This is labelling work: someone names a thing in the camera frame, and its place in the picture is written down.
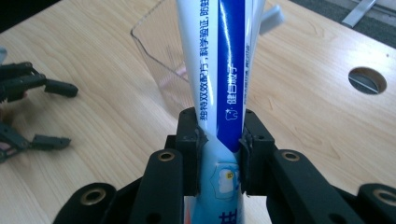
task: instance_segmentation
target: white toothpaste tube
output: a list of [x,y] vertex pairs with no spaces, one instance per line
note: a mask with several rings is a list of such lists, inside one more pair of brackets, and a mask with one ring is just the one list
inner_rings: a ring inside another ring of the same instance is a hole
[[244,223],[239,180],[253,53],[264,0],[177,0],[179,30],[202,148],[201,191],[185,223]]

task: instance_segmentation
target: blue stripe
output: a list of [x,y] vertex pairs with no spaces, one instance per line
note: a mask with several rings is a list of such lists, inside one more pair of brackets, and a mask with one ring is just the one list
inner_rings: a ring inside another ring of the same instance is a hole
[[218,41],[217,138],[236,152],[243,125],[245,1],[219,0]]

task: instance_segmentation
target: wooden table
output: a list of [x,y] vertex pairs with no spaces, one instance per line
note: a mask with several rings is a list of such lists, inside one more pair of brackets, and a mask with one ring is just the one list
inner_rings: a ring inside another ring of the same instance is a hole
[[[0,34],[6,63],[29,61],[47,77],[79,87],[74,99],[34,90],[2,104],[5,121],[25,137],[67,136],[72,143],[0,165],[0,223],[51,223],[87,184],[122,188],[176,132],[177,119],[130,36],[158,2],[63,0]],[[279,148],[303,152],[336,187],[396,188],[396,50],[287,0],[267,5],[274,4],[287,21],[259,40],[248,108]],[[356,91],[348,73],[359,66],[381,73],[387,89]],[[245,202],[247,223],[268,220],[263,198]]]

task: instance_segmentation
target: transparent plastic cup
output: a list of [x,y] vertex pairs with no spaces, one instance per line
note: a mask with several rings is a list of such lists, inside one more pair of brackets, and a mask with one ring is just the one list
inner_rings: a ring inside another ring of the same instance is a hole
[[167,111],[178,118],[192,107],[191,90],[178,31],[175,0],[162,0],[131,32],[163,96]]

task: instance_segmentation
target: bolt hole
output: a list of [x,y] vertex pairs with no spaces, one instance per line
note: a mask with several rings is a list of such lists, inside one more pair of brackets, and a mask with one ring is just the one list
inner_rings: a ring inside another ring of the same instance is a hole
[[161,215],[158,213],[148,214],[146,217],[146,223],[148,224],[157,224],[161,222]]
[[396,206],[396,194],[384,189],[375,189],[373,192],[374,196],[381,201],[390,206]]
[[347,221],[338,214],[329,214],[329,218],[333,223],[336,224],[347,224]]
[[84,205],[93,205],[101,202],[106,197],[104,189],[90,189],[81,196],[81,203]]
[[171,161],[174,158],[175,158],[175,154],[169,151],[165,151],[163,153],[160,153],[160,155],[158,155],[158,159],[160,161]]
[[285,158],[288,161],[299,161],[300,160],[300,156],[294,152],[286,151],[286,152],[282,153],[282,156],[283,156],[283,158]]
[[372,68],[357,67],[348,75],[349,83],[358,91],[366,94],[379,94],[387,88],[385,78]]
[[264,139],[264,136],[262,136],[262,135],[256,135],[256,138],[258,138],[258,139],[260,139],[260,140],[263,140],[263,139]]

